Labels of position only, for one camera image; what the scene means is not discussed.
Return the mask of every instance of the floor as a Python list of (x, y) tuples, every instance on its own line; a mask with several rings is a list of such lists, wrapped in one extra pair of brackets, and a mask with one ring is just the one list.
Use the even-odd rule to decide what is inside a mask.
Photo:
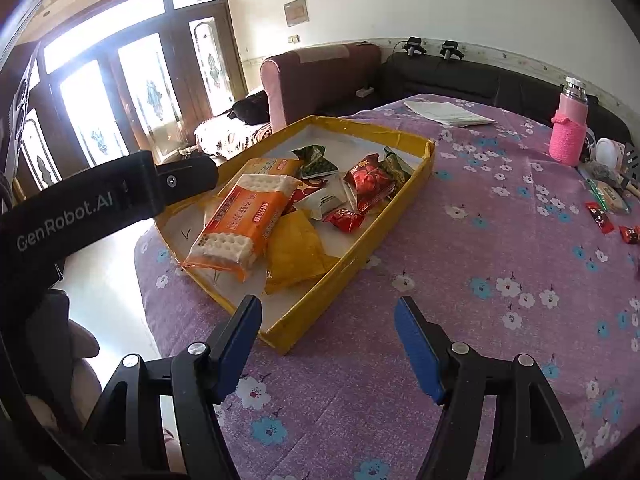
[[(133, 264), (136, 241), (151, 227), (152, 220), (138, 222), (73, 254), (66, 260), (64, 280), (56, 285), (71, 300), (69, 317), (100, 343), (100, 353), (88, 361), (102, 387), (125, 355), (160, 357)], [(176, 434), (171, 398), (162, 397), (161, 406), (164, 426)]]

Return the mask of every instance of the glass door panel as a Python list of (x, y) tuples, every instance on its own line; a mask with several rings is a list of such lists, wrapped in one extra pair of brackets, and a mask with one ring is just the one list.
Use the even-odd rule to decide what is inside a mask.
[(121, 47), (118, 56), (140, 124), (164, 161), (187, 142), (159, 34)]
[(90, 166), (129, 155), (96, 60), (79, 68), (60, 83), (60, 93)]
[(215, 18), (204, 18), (189, 23), (191, 39), (198, 57), (200, 73), (209, 98), (213, 116), (229, 110), (234, 103), (231, 83), (220, 47)]

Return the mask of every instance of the bed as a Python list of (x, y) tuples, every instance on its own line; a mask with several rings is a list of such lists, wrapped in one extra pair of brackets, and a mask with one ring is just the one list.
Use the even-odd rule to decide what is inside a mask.
[[(399, 296), (486, 356), (526, 352), (549, 380), (584, 463), (638, 424), (639, 247), (603, 235), (572, 168), (546, 155), (550, 129), (496, 120), (444, 128), (398, 101), (351, 118), (436, 141), (434, 175), (311, 330), (282, 357), (256, 342), (234, 394), (216, 407), (241, 478), (415, 478), (440, 408), (420, 392), (393, 329)], [(640, 203), (614, 224), (640, 223)], [(146, 319), (163, 356), (228, 314), (172, 261), (158, 232), (134, 252)], [(482, 478), (494, 406), (484, 404), (471, 478)]]

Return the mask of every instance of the paper sheet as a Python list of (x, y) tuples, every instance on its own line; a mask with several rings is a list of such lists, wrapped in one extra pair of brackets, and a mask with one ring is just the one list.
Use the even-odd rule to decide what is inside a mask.
[(472, 124), (495, 123), (493, 119), (482, 117), (452, 103), (405, 101), (404, 104), (418, 115), (446, 126), (464, 127)]

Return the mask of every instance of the white wall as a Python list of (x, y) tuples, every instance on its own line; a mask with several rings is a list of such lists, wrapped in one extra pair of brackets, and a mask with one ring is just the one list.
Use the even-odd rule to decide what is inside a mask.
[(555, 65), (640, 112), (640, 44), (610, 0), (306, 0), (310, 21), (288, 28), (290, 1), (229, 0), (242, 61), (289, 50), (292, 34), (296, 46), (444, 38)]

